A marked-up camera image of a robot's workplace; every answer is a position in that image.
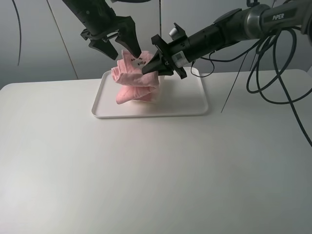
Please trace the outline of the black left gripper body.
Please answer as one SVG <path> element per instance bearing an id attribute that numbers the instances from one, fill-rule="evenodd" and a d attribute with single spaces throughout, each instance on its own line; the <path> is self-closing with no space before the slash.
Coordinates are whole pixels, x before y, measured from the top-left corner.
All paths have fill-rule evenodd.
<path id="1" fill-rule="evenodd" d="M 131 16 L 100 16 L 91 12 L 80 12 L 80 22 L 85 26 L 81 32 L 82 38 L 87 39 L 108 39 L 108 35 L 117 32 L 121 28 L 136 28 Z"/>

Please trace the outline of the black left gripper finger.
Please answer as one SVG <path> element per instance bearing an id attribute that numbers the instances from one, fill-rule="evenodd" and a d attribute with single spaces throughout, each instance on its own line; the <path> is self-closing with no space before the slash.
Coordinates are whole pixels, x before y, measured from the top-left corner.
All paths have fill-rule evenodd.
<path id="1" fill-rule="evenodd" d="M 126 48 L 134 57 L 141 55 L 141 48 L 137 40 L 135 28 L 121 28 L 118 31 L 116 42 Z"/>
<path id="2" fill-rule="evenodd" d="M 99 40 L 91 39 L 89 47 L 103 53 L 112 60 L 116 60 L 117 58 L 117 51 L 109 41 L 105 42 L 102 39 Z"/>

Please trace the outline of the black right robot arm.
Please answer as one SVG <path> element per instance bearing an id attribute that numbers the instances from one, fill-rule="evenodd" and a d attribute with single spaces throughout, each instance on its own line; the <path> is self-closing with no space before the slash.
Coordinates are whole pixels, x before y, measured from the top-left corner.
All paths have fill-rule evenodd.
<path id="1" fill-rule="evenodd" d="M 152 37 L 157 53 L 142 68 L 143 74 L 158 72 L 161 76 L 177 73 L 181 79 L 187 77 L 184 65 L 213 51 L 232 46 L 243 40 L 262 39 L 280 29 L 301 26 L 303 35 L 312 35 L 312 2 L 292 0 L 271 8 L 258 1 L 247 3 L 248 9 L 232 10 L 204 29 L 187 36 L 175 24 L 166 43 L 160 35 Z"/>

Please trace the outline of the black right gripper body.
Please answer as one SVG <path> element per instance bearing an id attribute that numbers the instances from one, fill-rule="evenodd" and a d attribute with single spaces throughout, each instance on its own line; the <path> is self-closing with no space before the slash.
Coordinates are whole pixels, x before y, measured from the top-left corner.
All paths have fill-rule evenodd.
<path id="1" fill-rule="evenodd" d="M 152 37 L 152 44 L 162 53 L 163 69 L 172 69 L 181 79 L 187 77 L 183 66 L 188 62 L 183 49 L 188 45 L 188 37 L 166 43 L 159 35 Z"/>

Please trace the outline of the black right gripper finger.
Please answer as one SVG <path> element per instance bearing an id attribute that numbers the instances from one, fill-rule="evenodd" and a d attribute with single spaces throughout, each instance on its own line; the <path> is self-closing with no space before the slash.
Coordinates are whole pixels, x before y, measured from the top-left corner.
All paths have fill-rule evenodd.
<path id="1" fill-rule="evenodd" d="M 159 76 L 172 76 L 174 71 L 172 69 L 160 69 L 158 70 Z"/>
<path id="2" fill-rule="evenodd" d="M 157 50 L 153 58 L 141 69 L 142 74 L 159 72 L 163 69 L 162 53 Z"/>

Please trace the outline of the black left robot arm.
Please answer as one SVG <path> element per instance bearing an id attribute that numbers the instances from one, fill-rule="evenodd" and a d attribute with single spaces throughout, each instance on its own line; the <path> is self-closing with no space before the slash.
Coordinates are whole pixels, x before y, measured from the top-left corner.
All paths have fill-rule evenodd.
<path id="1" fill-rule="evenodd" d="M 118 52 L 110 40 L 124 46 L 135 58 L 141 55 L 136 24 L 131 16 L 117 16 L 104 0 L 64 0 L 64 4 L 85 26 L 81 32 L 89 47 L 115 60 Z"/>

